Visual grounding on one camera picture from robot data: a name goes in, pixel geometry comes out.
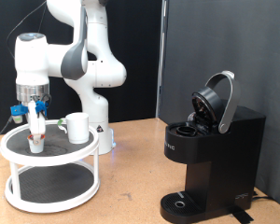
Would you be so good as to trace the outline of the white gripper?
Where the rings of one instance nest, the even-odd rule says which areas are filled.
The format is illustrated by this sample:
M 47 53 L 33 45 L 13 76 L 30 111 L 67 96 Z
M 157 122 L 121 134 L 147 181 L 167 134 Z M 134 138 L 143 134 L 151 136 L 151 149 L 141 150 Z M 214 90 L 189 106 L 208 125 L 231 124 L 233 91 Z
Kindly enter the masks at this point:
M 41 143 L 41 134 L 46 132 L 46 122 L 43 114 L 36 108 L 36 102 L 28 103 L 28 124 L 31 134 L 34 135 L 34 144 Z

